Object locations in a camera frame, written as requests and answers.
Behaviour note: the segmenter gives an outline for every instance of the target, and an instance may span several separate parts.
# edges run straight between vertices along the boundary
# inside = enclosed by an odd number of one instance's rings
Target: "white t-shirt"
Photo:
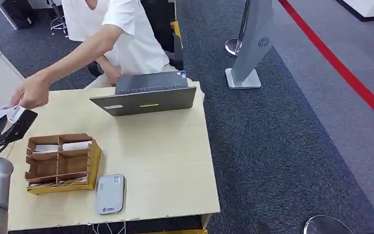
[[[113,50],[104,55],[124,74],[157,73],[169,63],[139,0],[98,0],[94,10],[85,0],[64,0],[62,6],[71,40],[84,41],[104,24],[124,31]]]

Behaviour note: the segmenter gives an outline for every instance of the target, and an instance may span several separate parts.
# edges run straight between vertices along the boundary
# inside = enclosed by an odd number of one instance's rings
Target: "yellow sticker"
[[[150,106],[158,106],[159,104],[146,104],[146,105],[141,105],[140,107],[150,107]]]

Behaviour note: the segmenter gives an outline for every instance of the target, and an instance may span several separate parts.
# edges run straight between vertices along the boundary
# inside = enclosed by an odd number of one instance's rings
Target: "paper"
[[[87,176],[76,178],[76,179],[61,180],[60,182],[64,183],[64,184],[71,184],[71,183],[78,183],[78,182],[87,182]]]
[[[81,150],[81,149],[88,149],[88,146],[92,143],[92,141],[82,141],[82,142],[74,142],[74,143],[65,143],[62,145],[62,150]]]
[[[11,123],[15,123],[26,109],[21,106],[3,106],[0,109],[0,118],[7,116]]]
[[[44,184],[31,184],[26,189],[36,189],[36,188],[41,188],[41,187],[47,187],[52,184],[55,184],[55,183],[51,182],[51,183],[44,183]]]
[[[50,152],[57,152],[58,145],[36,145],[35,146],[36,153],[50,153]]]

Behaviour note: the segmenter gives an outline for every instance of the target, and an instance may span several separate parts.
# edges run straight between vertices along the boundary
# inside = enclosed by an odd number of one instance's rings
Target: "hand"
[[[117,82],[117,78],[122,76],[122,72],[116,69],[114,66],[103,67],[102,70],[104,70],[104,73],[107,76],[108,82],[112,86],[115,86],[115,83]]]
[[[16,89],[11,98],[11,106],[19,105],[27,109],[34,109],[47,104],[50,85],[44,75],[37,72],[26,78]]]

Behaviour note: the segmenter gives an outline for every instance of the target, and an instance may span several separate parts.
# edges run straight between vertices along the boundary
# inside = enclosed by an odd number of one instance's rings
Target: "laptop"
[[[112,116],[126,116],[191,108],[196,89],[188,87],[184,71],[124,76],[115,95],[90,100]]]

